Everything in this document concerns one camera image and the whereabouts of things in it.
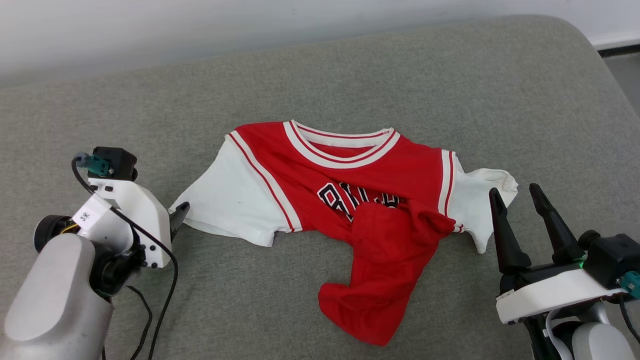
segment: gray fabric surface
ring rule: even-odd
[[[552,249],[530,182],[576,234],[594,227],[640,239],[633,109],[575,28],[506,17],[0,92],[0,315],[36,258],[34,226],[87,198],[69,169],[73,154],[124,147],[138,157],[138,184],[169,206],[225,133],[289,119],[345,133],[393,126],[455,150],[468,171],[511,172],[521,187],[509,218],[534,263],[550,262]],[[158,360],[531,358],[524,327],[502,325],[495,311],[493,241],[480,256],[466,234],[444,239],[385,348],[353,339],[317,306],[322,283],[348,282],[345,243],[296,233],[265,249],[185,228],[173,245],[180,279]],[[171,277],[149,269],[136,281],[156,319]],[[128,359],[147,314],[129,291],[114,304],[108,359]],[[637,305],[629,308],[640,326]]]

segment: red and white shirt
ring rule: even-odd
[[[517,194],[506,171],[465,173],[455,152],[392,128],[345,135],[292,120],[228,134],[172,209],[188,201],[187,225],[261,246],[272,246],[277,231],[318,230],[350,243],[357,275],[349,287],[325,284],[321,309],[358,339],[385,345],[441,238],[468,232],[477,251],[486,250],[491,188],[506,205]]]

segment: shirt's left sleeve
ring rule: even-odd
[[[445,215],[455,220],[454,232],[471,234],[478,253],[483,254],[493,232],[489,191],[497,188],[505,206],[509,206],[518,194],[518,183],[504,170],[480,168],[465,173],[455,152],[442,152],[444,177],[449,173]]]

